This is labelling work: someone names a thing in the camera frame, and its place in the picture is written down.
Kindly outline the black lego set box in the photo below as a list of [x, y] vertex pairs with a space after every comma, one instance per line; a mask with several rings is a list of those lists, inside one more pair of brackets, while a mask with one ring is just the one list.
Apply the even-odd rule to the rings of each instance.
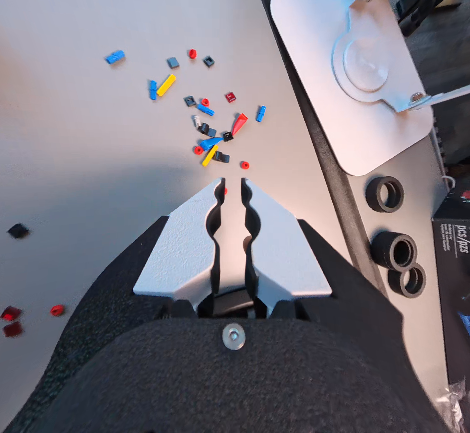
[[432, 217], [449, 383], [470, 382], [470, 184], [457, 181]]

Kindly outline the clear plastic wrap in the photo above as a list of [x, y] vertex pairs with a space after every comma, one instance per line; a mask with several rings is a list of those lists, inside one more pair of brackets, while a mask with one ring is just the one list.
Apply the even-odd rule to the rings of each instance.
[[470, 392], [465, 378], [449, 385], [435, 406], [450, 432], [470, 432]]

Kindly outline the pile of colourful lego pieces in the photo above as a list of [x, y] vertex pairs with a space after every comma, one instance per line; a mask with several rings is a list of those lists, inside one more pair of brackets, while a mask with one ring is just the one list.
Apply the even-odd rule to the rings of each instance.
[[[191, 48], [187, 51], [188, 57], [190, 60], [197, 59], [197, 50]], [[125, 53], [122, 50], [117, 50], [104, 58], [108, 65], [113, 65], [117, 62], [124, 60]], [[175, 57], [169, 58], [166, 60], [168, 66], [171, 69], [175, 69], [179, 67], [179, 62]], [[207, 67], [212, 67], [215, 63], [215, 60], [211, 56], [206, 56], [203, 58], [203, 63]], [[156, 101], [158, 98], [161, 98], [168, 89], [174, 84], [176, 80], [175, 75], [170, 74], [165, 81], [158, 85], [155, 80], [149, 80], [148, 82], [148, 91], [149, 91], [149, 99], [152, 101]], [[229, 103], [232, 103], [236, 100], [236, 96], [233, 92], [228, 92], [225, 95], [226, 100]], [[210, 108], [210, 101], [207, 98], [200, 99], [200, 102], [197, 103], [195, 98], [192, 95], [184, 97], [184, 102], [187, 107], [196, 107], [197, 110], [201, 113], [207, 114], [211, 117], [214, 116], [215, 112]], [[264, 116], [266, 114], [266, 106], [262, 105], [257, 110], [256, 115], [256, 122], [262, 122]], [[204, 158], [202, 165], [207, 166], [209, 164], [209, 160], [215, 160], [220, 163], [229, 163], [230, 156], [228, 154], [224, 154], [219, 150], [218, 144], [222, 141], [229, 142], [234, 139], [235, 134], [241, 129], [241, 127], [247, 122], [248, 117], [244, 113], [239, 113], [233, 123], [232, 129], [230, 131], [226, 131], [222, 134], [222, 136], [216, 136], [217, 132], [215, 129], [212, 129], [207, 123], [201, 121], [200, 117], [196, 114], [192, 116], [192, 121], [197, 129], [201, 134], [208, 137], [208, 139], [204, 139], [200, 142], [197, 146], [194, 147], [193, 152], [197, 155], [203, 154], [203, 152], [207, 152], [206, 157]], [[242, 170], [248, 170], [250, 168], [250, 163], [248, 161], [242, 161], [240, 165]]]

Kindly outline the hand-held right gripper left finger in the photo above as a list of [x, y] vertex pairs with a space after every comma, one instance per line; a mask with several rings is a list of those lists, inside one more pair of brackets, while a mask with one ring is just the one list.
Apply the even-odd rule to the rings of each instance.
[[167, 216], [134, 287], [138, 296], [187, 301], [197, 312], [220, 288], [221, 225], [226, 179], [217, 178]]

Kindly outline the white book stand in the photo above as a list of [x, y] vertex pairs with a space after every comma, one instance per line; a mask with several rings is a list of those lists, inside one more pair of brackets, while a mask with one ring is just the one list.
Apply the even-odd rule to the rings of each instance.
[[388, 0], [271, 0], [270, 11], [339, 166], [364, 176], [425, 138], [432, 106]]

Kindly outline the black rubber lego tire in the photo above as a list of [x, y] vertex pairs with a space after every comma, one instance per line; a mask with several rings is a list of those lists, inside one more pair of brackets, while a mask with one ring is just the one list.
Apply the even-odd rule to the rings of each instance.
[[401, 208], [404, 197], [401, 182], [392, 176], [374, 178], [365, 191], [368, 206], [379, 213], [395, 213]]
[[418, 263], [406, 270], [388, 270], [387, 279], [392, 291], [409, 299], [419, 297], [427, 281], [426, 272]]
[[400, 273], [412, 268], [418, 255], [411, 236], [392, 231], [379, 232], [370, 243], [370, 252], [376, 264]]

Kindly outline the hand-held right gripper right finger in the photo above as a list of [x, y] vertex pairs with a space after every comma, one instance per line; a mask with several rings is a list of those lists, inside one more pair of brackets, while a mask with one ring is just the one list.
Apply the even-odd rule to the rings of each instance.
[[325, 298], [332, 288], [296, 218], [253, 181], [241, 180], [246, 248], [245, 287], [273, 316], [278, 303]]

